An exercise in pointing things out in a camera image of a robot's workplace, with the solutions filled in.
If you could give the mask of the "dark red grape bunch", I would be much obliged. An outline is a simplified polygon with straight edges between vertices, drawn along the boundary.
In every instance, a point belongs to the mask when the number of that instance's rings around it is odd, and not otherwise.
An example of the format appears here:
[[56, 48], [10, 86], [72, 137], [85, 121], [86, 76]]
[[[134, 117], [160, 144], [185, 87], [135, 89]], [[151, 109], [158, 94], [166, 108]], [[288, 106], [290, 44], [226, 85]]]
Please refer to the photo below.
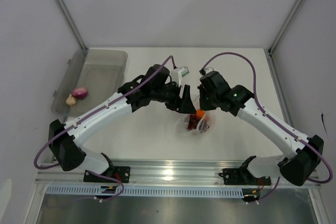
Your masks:
[[200, 119], [197, 118], [196, 114], [190, 114], [187, 117], [186, 122], [187, 122], [186, 129], [188, 131], [196, 131], [196, 132], [199, 132], [199, 133], [206, 132], [211, 125], [210, 118], [209, 118], [209, 121], [200, 120]]

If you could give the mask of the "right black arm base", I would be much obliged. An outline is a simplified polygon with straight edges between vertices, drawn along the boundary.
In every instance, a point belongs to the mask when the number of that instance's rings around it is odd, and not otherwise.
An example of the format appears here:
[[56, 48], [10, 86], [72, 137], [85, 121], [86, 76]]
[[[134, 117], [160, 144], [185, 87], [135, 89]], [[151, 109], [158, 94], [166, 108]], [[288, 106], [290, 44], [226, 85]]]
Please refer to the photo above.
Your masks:
[[218, 175], [223, 179], [225, 185], [271, 185], [270, 177], [254, 177], [245, 168], [224, 168]]

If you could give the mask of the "red onion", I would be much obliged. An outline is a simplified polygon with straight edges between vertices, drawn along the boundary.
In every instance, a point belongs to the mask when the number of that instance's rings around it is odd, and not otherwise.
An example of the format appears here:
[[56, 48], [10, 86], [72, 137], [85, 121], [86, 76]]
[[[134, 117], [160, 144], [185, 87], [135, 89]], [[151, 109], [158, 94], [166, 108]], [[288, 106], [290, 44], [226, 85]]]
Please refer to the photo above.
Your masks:
[[84, 87], [79, 87], [79, 88], [75, 88], [71, 95], [75, 98], [75, 99], [79, 99], [79, 100], [83, 100], [86, 98], [86, 96], [88, 95], [88, 90]]

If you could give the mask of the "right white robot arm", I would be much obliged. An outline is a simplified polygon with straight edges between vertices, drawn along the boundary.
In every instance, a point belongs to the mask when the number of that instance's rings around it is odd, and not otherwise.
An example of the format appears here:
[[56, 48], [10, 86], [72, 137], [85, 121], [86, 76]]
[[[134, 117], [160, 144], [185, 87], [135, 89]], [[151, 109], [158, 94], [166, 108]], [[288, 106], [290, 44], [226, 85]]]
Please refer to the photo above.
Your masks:
[[279, 156], [247, 158], [241, 165], [240, 179], [251, 184], [261, 177], [282, 177], [302, 186], [320, 164], [324, 141], [309, 137], [259, 108], [255, 96], [242, 85], [231, 88], [222, 75], [211, 71], [200, 78], [199, 102], [204, 111], [217, 108], [249, 123], [271, 140], [282, 152]]

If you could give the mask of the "orange fruit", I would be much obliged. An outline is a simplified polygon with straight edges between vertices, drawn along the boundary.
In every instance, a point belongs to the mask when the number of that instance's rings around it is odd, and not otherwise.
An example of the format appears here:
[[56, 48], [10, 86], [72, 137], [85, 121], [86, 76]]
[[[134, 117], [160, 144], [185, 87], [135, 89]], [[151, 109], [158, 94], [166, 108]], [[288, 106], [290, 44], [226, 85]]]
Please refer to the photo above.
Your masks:
[[205, 121], [209, 121], [209, 116], [208, 113], [204, 110], [201, 109], [197, 109], [196, 111], [196, 116], [198, 119], [200, 120], [205, 120]]

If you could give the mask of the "clear zip top bag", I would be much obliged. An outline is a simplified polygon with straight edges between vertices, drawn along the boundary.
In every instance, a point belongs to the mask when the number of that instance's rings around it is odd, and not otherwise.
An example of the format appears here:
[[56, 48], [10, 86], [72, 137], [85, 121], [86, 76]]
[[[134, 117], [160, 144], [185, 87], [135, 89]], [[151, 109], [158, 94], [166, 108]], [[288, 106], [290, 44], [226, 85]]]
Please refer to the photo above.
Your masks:
[[208, 132], [216, 122], [214, 111], [204, 111], [200, 107], [200, 96], [192, 95], [196, 108], [195, 114], [183, 114], [175, 123], [175, 130], [180, 135], [200, 135]]

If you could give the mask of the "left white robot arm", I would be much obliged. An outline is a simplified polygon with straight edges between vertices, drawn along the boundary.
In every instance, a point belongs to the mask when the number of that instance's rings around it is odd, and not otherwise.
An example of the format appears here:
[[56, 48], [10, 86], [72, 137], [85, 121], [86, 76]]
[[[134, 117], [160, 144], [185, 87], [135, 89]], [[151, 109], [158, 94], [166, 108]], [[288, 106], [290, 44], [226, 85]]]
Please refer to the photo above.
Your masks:
[[75, 120], [49, 125], [49, 148], [61, 169], [69, 172], [83, 168], [102, 181], [114, 176], [114, 165], [104, 153], [84, 148], [84, 143], [101, 128], [117, 118], [134, 113], [150, 102], [164, 103], [165, 107], [180, 114], [194, 114], [190, 86], [182, 83], [188, 67], [168, 68], [155, 64], [145, 75], [123, 84], [111, 97]]

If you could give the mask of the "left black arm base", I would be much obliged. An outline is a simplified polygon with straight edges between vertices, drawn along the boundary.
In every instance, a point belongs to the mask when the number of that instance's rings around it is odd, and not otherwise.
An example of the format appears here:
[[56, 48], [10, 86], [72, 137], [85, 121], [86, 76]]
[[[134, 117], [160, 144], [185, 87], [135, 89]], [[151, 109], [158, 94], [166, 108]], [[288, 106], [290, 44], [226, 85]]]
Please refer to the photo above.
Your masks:
[[[128, 183], [131, 173], [131, 167], [129, 166], [115, 166], [114, 168], [108, 168], [102, 176], [116, 179], [122, 183]], [[111, 183], [110, 179], [105, 179], [96, 176], [89, 171], [85, 171], [83, 181], [86, 183]]]

